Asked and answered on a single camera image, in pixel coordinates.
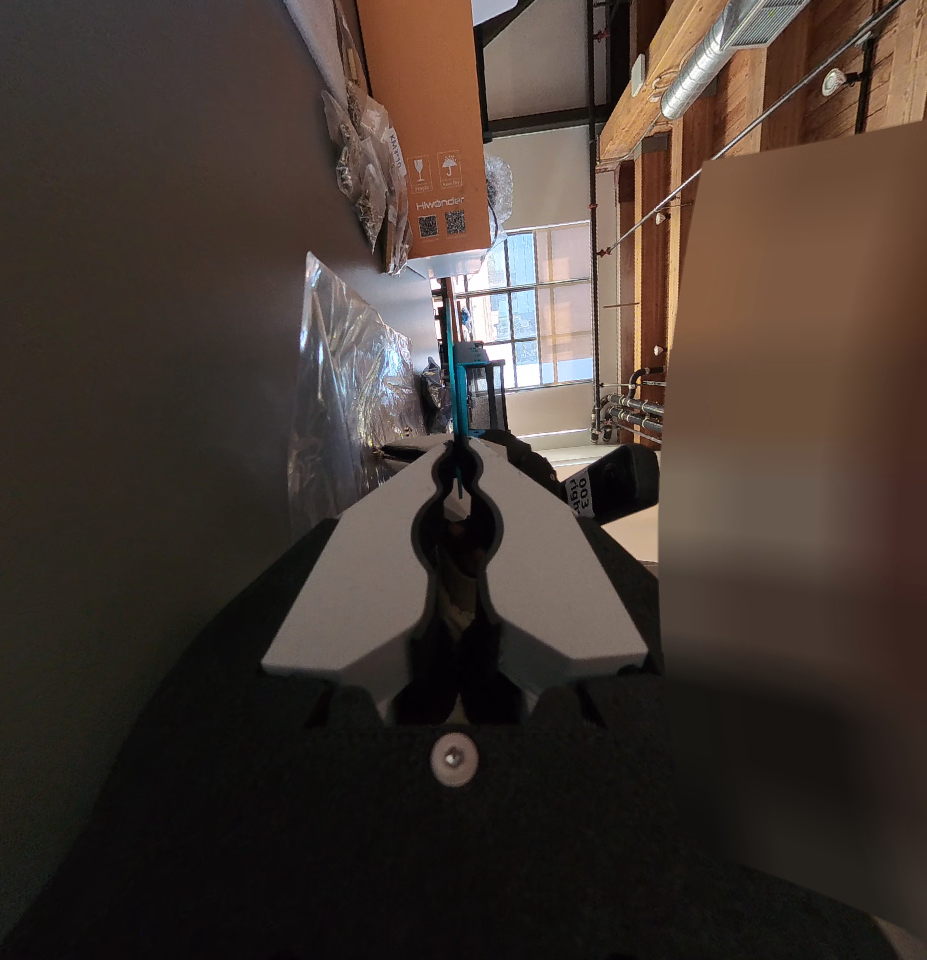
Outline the pile of small hardware bags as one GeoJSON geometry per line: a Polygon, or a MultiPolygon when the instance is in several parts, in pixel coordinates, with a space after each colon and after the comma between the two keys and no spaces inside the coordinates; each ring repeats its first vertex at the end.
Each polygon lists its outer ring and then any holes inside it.
{"type": "Polygon", "coordinates": [[[385,107],[348,80],[346,104],[322,93],[330,138],[339,150],[337,186],[348,198],[372,249],[382,243],[385,271],[403,271],[413,243],[407,167],[385,107]]]}

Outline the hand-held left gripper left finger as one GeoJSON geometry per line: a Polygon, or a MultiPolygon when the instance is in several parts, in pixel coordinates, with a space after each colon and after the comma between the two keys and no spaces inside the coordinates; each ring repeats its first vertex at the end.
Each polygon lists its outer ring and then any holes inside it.
{"type": "Polygon", "coordinates": [[[377,706],[409,684],[410,639],[433,608],[413,529],[441,503],[443,456],[433,447],[342,513],[261,661],[267,674],[358,687],[377,706]]]}

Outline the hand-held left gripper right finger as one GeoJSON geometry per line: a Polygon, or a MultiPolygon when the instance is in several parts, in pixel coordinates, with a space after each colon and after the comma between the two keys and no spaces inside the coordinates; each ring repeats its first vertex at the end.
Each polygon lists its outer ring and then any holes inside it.
{"type": "Polygon", "coordinates": [[[501,630],[498,668],[526,708],[545,690],[643,666],[648,647],[575,513],[488,443],[466,447],[495,529],[481,601],[501,630]]]}

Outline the black insulated pipe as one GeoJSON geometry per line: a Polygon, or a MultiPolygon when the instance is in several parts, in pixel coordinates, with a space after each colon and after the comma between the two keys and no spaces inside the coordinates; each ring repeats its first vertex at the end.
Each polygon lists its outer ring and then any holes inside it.
{"type": "Polygon", "coordinates": [[[600,410],[605,417],[623,419],[625,415],[637,415],[643,419],[661,421],[664,416],[662,403],[639,396],[644,384],[641,381],[625,385],[623,392],[613,392],[601,398],[600,410]]]}
{"type": "Polygon", "coordinates": [[[660,411],[638,411],[631,408],[611,406],[597,414],[597,440],[603,444],[631,443],[630,439],[621,439],[626,433],[635,438],[635,442],[646,441],[656,447],[662,445],[663,424],[660,411]]]}

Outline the silver ventilation duct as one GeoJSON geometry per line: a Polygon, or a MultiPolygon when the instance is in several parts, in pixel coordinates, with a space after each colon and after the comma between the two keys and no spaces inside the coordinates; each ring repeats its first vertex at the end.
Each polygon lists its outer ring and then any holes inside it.
{"type": "Polygon", "coordinates": [[[735,53],[769,46],[808,1],[730,1],[664,92],[660,112],[684,116],[735,53]]]}

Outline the crumpled dark plastic bag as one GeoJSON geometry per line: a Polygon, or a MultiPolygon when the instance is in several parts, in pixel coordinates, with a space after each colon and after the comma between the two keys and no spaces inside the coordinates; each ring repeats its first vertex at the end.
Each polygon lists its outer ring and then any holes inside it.
{"type": "Polygon", "coordinates": [[[420,374],[419,395],[423,423],[428,434],[453,432],[452,393],[442,367],[433,357],[420,374]]]}

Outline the orange cardboard box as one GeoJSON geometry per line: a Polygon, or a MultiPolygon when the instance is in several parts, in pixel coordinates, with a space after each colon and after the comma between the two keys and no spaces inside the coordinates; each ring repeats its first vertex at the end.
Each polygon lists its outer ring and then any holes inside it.
{"type": "Polygon", "coordinates": [[[493,244],[470,1],[358,1],[372,96],[406,166],[409,267],[477,273],[493,244]]]}

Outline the bubble wrap bag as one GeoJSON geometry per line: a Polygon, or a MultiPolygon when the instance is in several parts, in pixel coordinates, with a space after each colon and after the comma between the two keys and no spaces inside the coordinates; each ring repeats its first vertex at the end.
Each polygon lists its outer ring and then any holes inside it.
{"type": "Polygon", "coordinates": [[[484,157],[486,198],[489,209],[490,241],[495,246],[504,235],[504,225],[513,214],[514,175],[503,158],[487,154],[484,157]]]}

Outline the grid pane window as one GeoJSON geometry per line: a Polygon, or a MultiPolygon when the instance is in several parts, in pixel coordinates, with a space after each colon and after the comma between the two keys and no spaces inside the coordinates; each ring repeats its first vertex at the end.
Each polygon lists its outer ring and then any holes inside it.
{"type": "Polygon", "coordinates": [[[504,362],[505,388],[593,377],[589,222],[505,234],[479,270],[453,279],[466,337],[504,362]]]}

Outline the clear plastic bag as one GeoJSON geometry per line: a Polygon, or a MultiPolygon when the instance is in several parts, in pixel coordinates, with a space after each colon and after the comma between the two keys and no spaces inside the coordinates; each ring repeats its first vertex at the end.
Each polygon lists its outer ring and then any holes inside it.
{"type": "Polygon", "coordinates": [[[424,434],[411,341],[308,252],[287,454],[296,542],[388,481],[383,449],[424,434]]]}

